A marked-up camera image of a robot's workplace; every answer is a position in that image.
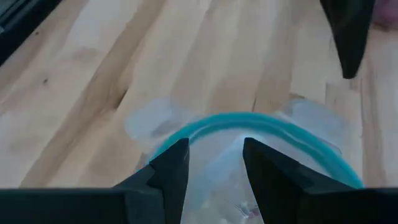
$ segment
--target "light wood surface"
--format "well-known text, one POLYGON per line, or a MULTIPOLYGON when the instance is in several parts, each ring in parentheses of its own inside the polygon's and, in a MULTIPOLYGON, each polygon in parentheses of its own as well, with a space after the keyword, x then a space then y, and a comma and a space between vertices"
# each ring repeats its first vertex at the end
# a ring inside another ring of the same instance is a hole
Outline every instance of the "light wood surface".
POLYGON ((124 122, 156 98, 210 114, 297 97, 347 120, 368 186, 397 185, 398 34, 368 42, 344 80, 316 0, 63 0, 0 68, 0 187, 118 183, 142 151, 124 122))

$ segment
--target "wooden floor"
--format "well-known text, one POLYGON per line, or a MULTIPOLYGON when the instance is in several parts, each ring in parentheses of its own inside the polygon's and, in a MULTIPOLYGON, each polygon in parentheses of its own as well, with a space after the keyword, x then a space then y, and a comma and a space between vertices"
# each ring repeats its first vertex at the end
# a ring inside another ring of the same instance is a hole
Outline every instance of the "wooden floor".
POLYGON ((198 114, 326 104, 365 183, 397 185, 396 49, 371 30, 344 80, 316 0, 64 0, 0 68, 0 187, 118 183, 141 156, 124 121, 156 98, 198 114))

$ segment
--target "wood grain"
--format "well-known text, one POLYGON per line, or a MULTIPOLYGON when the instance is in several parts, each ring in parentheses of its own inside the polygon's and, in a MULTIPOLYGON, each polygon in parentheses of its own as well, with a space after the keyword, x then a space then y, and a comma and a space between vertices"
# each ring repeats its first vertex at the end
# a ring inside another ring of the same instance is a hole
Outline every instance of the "wood grain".
POLYGON ((397 48, 371 30, 348 81, 316 0, 64 0, 0 68, 0 187, 118 183, 148 151, 124 122, 158 98, 201 116, 325 104, 365 183, 397 185, 397 48))

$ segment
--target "teal container rim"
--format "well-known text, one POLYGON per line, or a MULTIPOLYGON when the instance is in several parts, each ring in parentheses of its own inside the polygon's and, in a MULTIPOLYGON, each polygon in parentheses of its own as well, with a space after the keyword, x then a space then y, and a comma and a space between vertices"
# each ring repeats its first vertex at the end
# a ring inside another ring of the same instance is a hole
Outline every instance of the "teal container rim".
POLYGON ((193 144, 207 134, 228 128, 248 128, 260 132, 271 132, 313 157, 330 173, 332 178, 357 189, 364 187, 361 179, 351 166, 317 137, 292 123, 261 113, 220 113, 189 123, 165 140, 163 145, 155 151, 152 159, 166 151, 181 138, 189 138, 190 144, 193 144), (296 141, 292 136, 300 139, 300 141, 296 141))

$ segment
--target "blue rubber seal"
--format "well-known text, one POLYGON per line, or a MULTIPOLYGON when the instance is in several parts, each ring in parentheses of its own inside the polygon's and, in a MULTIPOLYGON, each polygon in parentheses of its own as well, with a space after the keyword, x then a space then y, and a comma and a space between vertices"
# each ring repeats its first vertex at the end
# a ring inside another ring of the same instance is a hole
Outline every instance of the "blue rubber seal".
POLYGON ((252 112, 221 113, 187 124, 171 135, 154 153, 157 157, 181 138, 196 140, 229 128, 246 128, 257 132, 271 133, 313 157, 332 178, 356 189, 363 188, 361 179, 333 149, 308 131, 271 116, 252 112))

